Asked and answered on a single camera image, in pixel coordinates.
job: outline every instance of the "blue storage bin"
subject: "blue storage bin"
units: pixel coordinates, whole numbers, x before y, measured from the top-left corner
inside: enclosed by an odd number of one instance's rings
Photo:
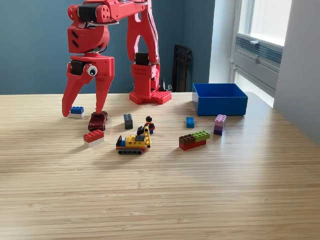
[[[235,83],[195,83],[192,101],[198,116],[243,116],[248,96]]]

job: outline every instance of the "purple lego brick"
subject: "purple lego brick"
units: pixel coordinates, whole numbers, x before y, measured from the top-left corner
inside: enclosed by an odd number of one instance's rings
[[[223,127],[223,126],[216,126],[216,125],[214,125],[214,130],[223,132],[224,127]]]
[[[226,118],[226,115],[218,115],[214,121],[214,125],[224,127],[226,124]]]
[[[222,131],[219,131],[219,130],[214,130],[214,131],[213,131],[213,134],[214,134],[214,135],[222,136],[222,133],[223,133],[223,132],[222,132]]]

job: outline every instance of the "red robot arm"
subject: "red robot arm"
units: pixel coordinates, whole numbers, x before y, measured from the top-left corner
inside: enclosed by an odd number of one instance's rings
[[[68,15],[73,20],[67,31],[69,52],[83,55],[71,56],[67,67],[68,82],[62,98],[62,114],[65,117],[69,115],[83,85],[89,84],[94,77],[96,112],[102,111],[115,76],[115,60],[100,53],[107,48],[110,40],[108,25],[117,24],[125,17],[128,17],[128,56],[135,62],[131,68],[135,92],[130,93],[130,99],[137,104],[163,104],[171,99],[170,92],[159,92],[158,33],[151,0],[86,0],[82,5],[71,5]],[[149,50],[147,63],[137,60],[140,36]]]

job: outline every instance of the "window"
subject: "window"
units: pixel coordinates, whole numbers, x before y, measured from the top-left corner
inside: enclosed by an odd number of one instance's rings
[[[236,73],[274,97],[292,0],[237,0],[230,81]]]
[[[292,0],[242,0],[238,33],[285,45]]]

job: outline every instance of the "dark red toy car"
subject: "dark red toy car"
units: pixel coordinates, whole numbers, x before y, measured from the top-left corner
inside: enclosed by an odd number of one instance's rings
[[[105,111],[102,111],[101,113],[92,113],[91,119],[88,125],[88,130],[90,132],[93,132],[95,130],[106,130],[106,121],[108,119],[108,113]]]

